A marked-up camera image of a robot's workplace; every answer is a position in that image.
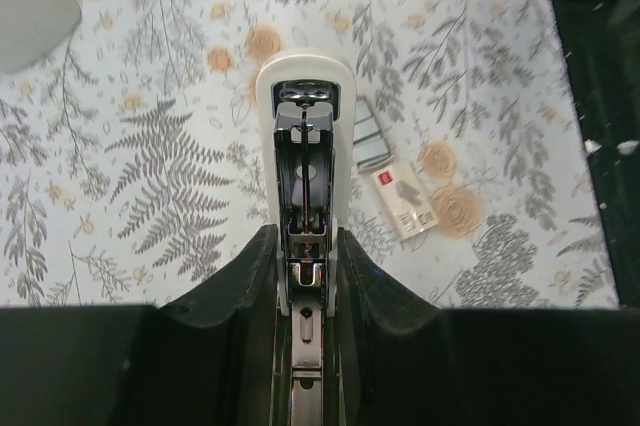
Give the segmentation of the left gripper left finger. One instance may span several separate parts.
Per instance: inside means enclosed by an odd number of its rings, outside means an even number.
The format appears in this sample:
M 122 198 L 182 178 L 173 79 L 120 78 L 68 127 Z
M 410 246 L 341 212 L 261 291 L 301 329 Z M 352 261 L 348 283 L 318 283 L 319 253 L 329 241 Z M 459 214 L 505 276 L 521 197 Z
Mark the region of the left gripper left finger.
M 1 312 L 5 425 L 266 425 L 277 230 L 163 307 Z

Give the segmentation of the staple tray with staples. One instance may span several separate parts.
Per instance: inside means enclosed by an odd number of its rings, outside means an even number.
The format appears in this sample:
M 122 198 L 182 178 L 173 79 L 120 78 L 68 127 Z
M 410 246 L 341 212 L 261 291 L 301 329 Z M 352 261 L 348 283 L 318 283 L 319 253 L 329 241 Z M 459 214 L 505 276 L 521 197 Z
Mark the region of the staple tray with staples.
M 360 171 L 378 168 L 392 158 L 378 119 L 364 96 L 355 106 L 353 160 Z

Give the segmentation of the white staple box sleeve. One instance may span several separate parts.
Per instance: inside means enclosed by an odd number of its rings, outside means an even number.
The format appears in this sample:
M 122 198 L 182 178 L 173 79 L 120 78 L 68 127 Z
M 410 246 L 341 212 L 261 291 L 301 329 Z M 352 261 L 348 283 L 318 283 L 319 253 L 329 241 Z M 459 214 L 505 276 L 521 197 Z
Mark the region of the white staple box sleeve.
M 394 161 L 370 178 L 401 240 L 438 225 L 430 198 L 408 162 Z

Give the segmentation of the beige stapler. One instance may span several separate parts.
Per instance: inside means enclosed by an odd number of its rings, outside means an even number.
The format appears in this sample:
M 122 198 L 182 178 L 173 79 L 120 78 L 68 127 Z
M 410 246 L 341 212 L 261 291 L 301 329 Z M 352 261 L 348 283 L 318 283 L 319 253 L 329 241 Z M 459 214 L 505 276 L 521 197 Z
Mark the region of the beige stapler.
M 341 425 L 334 317 L 355 116 L 347 62 L 281 51 L 255 82 L 269 220 L 277 228 L 272 424 Z

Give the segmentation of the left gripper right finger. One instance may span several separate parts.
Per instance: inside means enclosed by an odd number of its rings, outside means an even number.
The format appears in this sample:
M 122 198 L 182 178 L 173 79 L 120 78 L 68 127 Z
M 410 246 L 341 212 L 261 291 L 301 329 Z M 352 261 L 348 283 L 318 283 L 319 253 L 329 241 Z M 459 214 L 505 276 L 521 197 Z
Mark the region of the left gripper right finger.
M 338 235 L 351 425 L 635 425 L 635 309 L 440 309 Z

